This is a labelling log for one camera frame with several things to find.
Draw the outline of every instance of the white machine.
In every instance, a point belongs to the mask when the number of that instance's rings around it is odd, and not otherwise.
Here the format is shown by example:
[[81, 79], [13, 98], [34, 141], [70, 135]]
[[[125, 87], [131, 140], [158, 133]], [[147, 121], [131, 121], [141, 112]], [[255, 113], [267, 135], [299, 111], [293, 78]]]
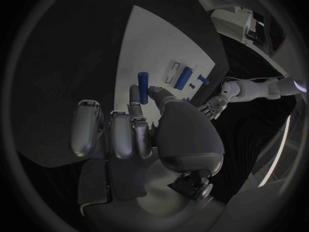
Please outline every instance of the white machine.
[[[254, 82], [257, 79], [266, 79], [266, 81]], [[278, 80], [278, 77], [247, 80], [226, 77], [222, 80], [222, 83], [221, 93], [212, 97], [198, 108], [209, 120], [216, 120], [222, 111], [227, 108], [229, 102], [249, 102], [262, 97], [269, 100], [276, 100], [281, 96], [300, 93], [300, 88], [291, 77], [285, 77], [280, 80]]]

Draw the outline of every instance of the black background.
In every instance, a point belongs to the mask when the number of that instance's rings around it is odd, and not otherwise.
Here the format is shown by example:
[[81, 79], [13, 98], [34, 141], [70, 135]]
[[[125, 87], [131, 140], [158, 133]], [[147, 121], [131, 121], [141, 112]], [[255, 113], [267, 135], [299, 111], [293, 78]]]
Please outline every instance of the black background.
[[[304, 4], [307, 0], [283, 0], [282, 4], [286, 4], [288, 9], [293, 12], [297, 22], [300, 24], [304, 34], [307, 37], [306, 15], [307, 6]], [[3, 67], [4, 59], [8, 53], [9, 44], [11, 43], [16, 30], [23, 21], [25, 15], [31, 10], [37, 0], [0, 0], [1, 3], [1, 24], [2, 34], [1, 42], [1, 66]], [[306, 186], [307, 182], [303, 183], [303, 188], [299, 190], [298, 195], [291, 201], [291, 207], [286, 207], [286, 219], [281, 221], [281, 225], [276, 228], [271, 228], [272, 231], [288, 231], [291, 228], [298, 227], [299, 223], [306, 222], [305, 215], [308, 216], [308, 193], [309, 189]], [[27, 217], [27, 214], [21, 209], [14, 196], [12, 190], [3, 183], [2, 187], [2, 227], [14, 231], [15, 229], [26, 229], [39, 231], [34, 223]]]

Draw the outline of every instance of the blue cylinder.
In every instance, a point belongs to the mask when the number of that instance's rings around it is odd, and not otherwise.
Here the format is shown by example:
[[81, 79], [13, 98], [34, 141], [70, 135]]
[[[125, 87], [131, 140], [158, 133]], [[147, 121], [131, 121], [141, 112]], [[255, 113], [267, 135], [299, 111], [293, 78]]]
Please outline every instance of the blue cylinder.
[[191, 75], [192, 75], [192, 69], [190, 69], [189, 67], [184, 68], [183, 72], [181, 73], [180, 77], [178, 78], [175, 84], [174, 89], [182, 90]]
[[199, 79], [200, 81], [202, 81], [206, 85], [209, 84], [209, 81], [206, 78], [202, 77], [202, 75], [199, 75], [199, 77], [197, 79]]
[[146, 105], [148, 103], [148, 73], [139, 72], [138, 79], [139, 79], [141, 104]]

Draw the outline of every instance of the white robotic arm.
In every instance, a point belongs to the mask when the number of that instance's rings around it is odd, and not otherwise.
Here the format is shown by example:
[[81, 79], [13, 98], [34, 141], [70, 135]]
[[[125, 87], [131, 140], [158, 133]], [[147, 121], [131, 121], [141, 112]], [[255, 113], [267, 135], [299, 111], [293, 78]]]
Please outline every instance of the white robotic arm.
[[296, 88], [291, 77], [281, 80], [269, 78], [264, 82], [253, 82], [252, 80], [226, 81], [222, 86], [221, 93], [209, 99], [198, 109], [209, 120], [216, 120], [222, 111], [227, 108], [228, 102], [249, 102], [261, 97], [276, 100], [281, 96], [295, 95], [298, 93], [299, 90]]

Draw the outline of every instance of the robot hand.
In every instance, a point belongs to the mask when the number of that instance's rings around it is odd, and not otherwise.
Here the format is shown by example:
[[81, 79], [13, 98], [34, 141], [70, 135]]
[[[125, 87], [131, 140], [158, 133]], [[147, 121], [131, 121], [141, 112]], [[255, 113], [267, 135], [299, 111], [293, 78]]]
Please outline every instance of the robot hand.
[[228, 101], [222, 95], [217, 95], [212, 97], [198, 109], [204, 113], [209, 120], [216, 120], [221, 115], [222, 111], [227, 108], [227, 106]]

